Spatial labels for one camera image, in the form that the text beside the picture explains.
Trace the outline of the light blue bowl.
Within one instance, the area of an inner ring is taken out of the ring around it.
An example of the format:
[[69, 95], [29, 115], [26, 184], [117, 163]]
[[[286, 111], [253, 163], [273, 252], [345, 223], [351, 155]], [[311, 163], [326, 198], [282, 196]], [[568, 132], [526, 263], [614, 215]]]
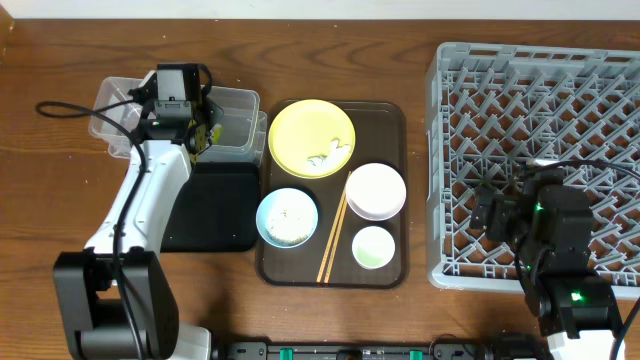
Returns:
[[[297, 245], [289, 247], [281, 246], [271, 240], [266, 230], [266, 222], [269, 212], [274, 206], [277, 205], [298, 205], [303, 206], [313, 212], [313, 230], [307, 239]], [[272, 191], [261, 201], [256, 212], [256, 227], [262, 239], [271, 246], [281, 249], [298, 247], [309, 240], [316, 230], [318, 220], [319, 213], [313, 199], [305, 192], [295, 188], [281, 188]]]

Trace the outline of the pink white bowl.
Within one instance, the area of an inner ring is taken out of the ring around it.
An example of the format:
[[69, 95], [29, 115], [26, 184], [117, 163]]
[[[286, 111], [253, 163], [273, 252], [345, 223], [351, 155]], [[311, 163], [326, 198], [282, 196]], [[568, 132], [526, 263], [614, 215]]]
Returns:
[[394, 217], [406, 198], [404, 179], [386, 164], [362, 165], [352, 172], [346, 183], [349, 207], [365, 220], [384, 221]]

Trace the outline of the pile of rice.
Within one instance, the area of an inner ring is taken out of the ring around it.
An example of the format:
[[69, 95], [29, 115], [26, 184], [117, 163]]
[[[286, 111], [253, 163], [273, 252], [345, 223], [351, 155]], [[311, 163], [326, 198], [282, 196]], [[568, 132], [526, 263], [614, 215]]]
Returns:
[[273, 242], [289, 247], [307, 239], [313, 223], [311, 210], [298, 205], [277, 205], [268, 214], [266, 230]]

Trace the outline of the small white green cup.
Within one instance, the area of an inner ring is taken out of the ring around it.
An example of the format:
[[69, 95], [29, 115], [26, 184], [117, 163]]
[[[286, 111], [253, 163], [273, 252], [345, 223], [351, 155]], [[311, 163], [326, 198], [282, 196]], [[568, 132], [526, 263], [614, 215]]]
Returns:
[[368, 226], [359, 230], [352, 241], [352, 254], [364, 269], [375, 270], [386, 266], [395, 254], [395, 241], [386, 229]]

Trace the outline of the white tissue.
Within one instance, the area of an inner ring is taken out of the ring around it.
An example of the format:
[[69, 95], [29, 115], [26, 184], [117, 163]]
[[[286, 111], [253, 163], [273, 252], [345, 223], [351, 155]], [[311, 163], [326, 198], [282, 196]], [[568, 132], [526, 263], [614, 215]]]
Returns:
[[311, 156], [307, 159], [307, 164], [317, 169], [335, 167], [341, 164], [351, 154], [351, 150], [351, 145], [341, 145], [339, 139], [334, 139], [330, 142], [329, 152], [326, 155], [319, 154]]

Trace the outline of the yellow green snack wrapper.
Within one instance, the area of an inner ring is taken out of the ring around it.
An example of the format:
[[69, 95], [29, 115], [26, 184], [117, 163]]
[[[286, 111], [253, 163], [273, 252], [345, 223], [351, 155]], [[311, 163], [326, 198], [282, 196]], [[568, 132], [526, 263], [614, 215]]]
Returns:
[[211, 137], [210, 137], [212, 145], [216, 145], [219, 143], [219, 139], [221, 137], [223, 129], [224, 127], [221, 124], [214, 125], [214, 127], [212, 128]]

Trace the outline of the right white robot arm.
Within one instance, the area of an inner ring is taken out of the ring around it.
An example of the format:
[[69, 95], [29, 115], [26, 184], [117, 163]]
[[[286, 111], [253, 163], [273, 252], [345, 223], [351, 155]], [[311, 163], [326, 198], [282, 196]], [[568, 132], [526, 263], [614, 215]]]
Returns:
[[518, 194], [475, 190], [470, 218], [509, 246], [518, 282], [554, 359], [621, 359], [623, 321], [607, 280], [589, 266], [594, 215], [588, 195], [542, 170]]

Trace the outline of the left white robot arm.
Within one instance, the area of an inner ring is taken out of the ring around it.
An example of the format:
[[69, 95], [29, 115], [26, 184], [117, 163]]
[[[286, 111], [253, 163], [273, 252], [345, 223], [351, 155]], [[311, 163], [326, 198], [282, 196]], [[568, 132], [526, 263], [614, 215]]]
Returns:
[[160, 64], [129, 102], [141, 105], [126, 129], [107, 116], [70, 104], [71, 118], [91, 116], [131, 145], [129, 167], [111, 209], [79, 252], [62, 252], [54, 285], [68, 350], [75, 359], [210, 359], [209, 330], [184, 323], [159, 254], [171, 212], [195, 158], [211, 143], [223, 111], [208, 97], [203, 64]]

